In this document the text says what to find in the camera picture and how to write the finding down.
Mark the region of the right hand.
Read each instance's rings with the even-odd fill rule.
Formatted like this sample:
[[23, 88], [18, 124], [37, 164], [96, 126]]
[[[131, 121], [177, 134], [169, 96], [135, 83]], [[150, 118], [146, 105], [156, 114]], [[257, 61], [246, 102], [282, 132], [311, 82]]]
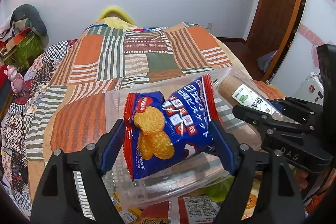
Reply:
[[295, 169], [294, 170], [294, 179], [296, 181], [296, 183], [298, 184], [299, 190], [302, 191], [303, 189], [306, 189], [308, 186], [308, 182], [307, 182], [307, 177], [308, 177], [308, 173], [305, 172], [304, 170], [300, 170], [300, 169]]

